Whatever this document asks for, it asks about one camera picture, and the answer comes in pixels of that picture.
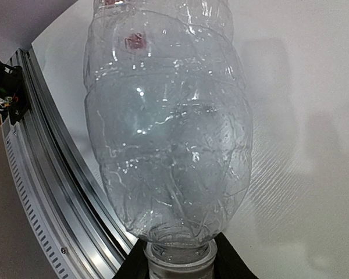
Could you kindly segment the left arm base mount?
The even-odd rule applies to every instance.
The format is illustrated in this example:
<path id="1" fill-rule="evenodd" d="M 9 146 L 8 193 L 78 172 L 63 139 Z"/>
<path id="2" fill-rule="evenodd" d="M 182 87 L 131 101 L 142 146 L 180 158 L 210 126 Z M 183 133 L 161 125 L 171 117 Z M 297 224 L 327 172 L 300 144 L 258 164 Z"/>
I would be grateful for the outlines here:
<path id="1" fill-rule="evenodd" d="M 0 61 L 0 125 L 9 120 L 15 125 L 30 108 L 29 91 L 21 66 L 9 66 Z"/>

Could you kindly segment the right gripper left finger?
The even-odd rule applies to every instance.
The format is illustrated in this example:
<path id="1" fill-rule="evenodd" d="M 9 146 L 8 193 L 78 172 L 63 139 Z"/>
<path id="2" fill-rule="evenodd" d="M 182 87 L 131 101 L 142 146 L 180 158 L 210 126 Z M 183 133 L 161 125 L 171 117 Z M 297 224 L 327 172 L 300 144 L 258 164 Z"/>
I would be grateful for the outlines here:
<path id="1" fill-rule="evenodd" d="M 147 242 L 139 239 L 113 279 L 149 279 L 148 259 L 144 253 Z"/>

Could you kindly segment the clear crushed plastic bottle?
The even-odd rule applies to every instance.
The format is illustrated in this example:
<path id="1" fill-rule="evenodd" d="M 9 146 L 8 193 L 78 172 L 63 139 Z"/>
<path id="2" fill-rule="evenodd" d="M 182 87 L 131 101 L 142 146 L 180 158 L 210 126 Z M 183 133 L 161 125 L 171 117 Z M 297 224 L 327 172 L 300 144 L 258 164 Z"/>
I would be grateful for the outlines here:
<path id="1" fill-rule="evenodd" d="M 252 113 L 228 1 L 95 1 L 87 128 L 107 197 L 151 278 L 214 278 L 250 185 Z"/>

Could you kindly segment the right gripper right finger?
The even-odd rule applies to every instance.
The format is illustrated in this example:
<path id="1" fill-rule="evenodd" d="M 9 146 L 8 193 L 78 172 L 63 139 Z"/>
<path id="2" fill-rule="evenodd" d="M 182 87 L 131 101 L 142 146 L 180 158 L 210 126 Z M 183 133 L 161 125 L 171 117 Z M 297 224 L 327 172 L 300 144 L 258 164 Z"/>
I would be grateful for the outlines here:
<path id="1" fill-rule="evenodd" d="M 215 237 L 217 253 L 214 261 L 217 279 L 258 279 L 248 268 L 224 233 Z"/>

